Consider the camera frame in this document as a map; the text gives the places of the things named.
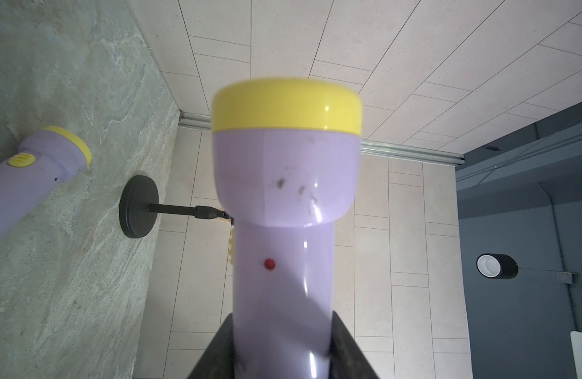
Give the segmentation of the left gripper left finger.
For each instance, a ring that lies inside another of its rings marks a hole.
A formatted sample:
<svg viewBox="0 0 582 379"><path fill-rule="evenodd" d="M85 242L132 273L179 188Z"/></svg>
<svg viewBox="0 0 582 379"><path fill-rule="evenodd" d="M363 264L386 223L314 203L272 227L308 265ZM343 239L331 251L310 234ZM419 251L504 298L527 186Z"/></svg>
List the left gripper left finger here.
<svg viewBox="0 0 582 379"><path fill-rule="evenodd" d="M188 379L234 379L233 315L229 314Z"/></svg>

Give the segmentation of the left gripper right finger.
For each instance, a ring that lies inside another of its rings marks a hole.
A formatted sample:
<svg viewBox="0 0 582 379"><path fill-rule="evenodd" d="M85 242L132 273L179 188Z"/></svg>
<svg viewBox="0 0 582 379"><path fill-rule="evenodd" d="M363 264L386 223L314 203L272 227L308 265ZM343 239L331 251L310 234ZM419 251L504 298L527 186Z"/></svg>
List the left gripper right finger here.
<svg viewBox="0 0 582 379"><path fill-rule="evenodd" d="M332 314L330 379L378 379L337 312Z"/></svg>

